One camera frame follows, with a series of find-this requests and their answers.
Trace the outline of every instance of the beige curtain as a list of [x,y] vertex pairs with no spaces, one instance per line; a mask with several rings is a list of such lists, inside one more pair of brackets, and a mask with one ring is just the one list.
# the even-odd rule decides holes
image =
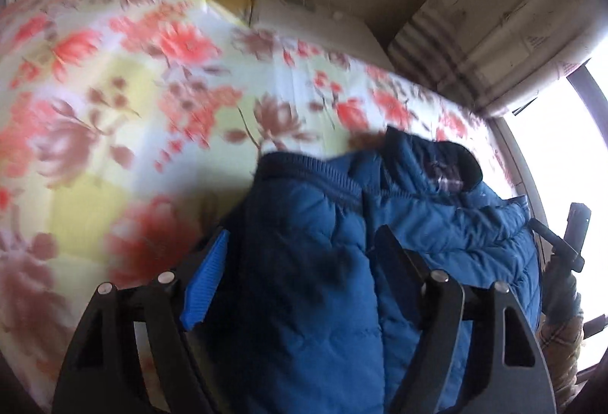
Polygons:
[[580,66],[608,34],[608,0],[427,0],[388,55],[397,72],[501,116]]

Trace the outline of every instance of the quilted jacket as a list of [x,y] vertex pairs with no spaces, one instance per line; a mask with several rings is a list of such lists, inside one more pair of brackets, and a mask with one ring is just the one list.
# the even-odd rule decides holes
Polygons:
[[[503,201],[464,147],[390,129],[380,150],[330,161],[272,153],[226,221],[229,261],[207,347],[236,414],[382,414],[412,360],[416,296],[403,316],[374,258],[388,224],[405,248],[460,283],[508,282],[531,326],[537,250],[525,198]],[[408,285],[404,275],[404,286]],[[461,325],[441,408],[458,395]]]

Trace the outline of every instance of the window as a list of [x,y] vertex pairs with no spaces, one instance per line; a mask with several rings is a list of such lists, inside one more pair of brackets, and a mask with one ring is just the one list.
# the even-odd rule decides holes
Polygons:
[[[571,202],[591,222],[577,275],[585,321],[608,314],[608,42],[585,66],[505,118],[534,178],[549,227],[565,232]],[[598,363],[608,329],[585,340],[579,369]]]

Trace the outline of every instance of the puffer jacket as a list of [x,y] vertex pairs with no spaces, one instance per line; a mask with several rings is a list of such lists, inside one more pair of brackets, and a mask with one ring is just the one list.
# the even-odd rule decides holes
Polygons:
[[[382,414],[420,331],[374,258],[388,224],[407,249],[460,283],[508,282],[531,326],[540,316],[537,249],[525,198],[501,200],[464,147],[390,129],[378,151],[330,161],[272,153],[258,166],[206,319],[207,349],[236,414]],[[404,285],[408,285],[404,275]],[[441,408],[460,389],[463,323]]]

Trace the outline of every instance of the floral cloth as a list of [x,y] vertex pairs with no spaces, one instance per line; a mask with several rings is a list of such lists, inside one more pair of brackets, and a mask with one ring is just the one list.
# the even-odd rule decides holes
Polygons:
[[390,124],[467,146],[514,194],[476,116],[207,0],[23,0],[0,14],[0,90],[0,350],[47,408],[96,287],[179,262],[264,153],[337,156]]

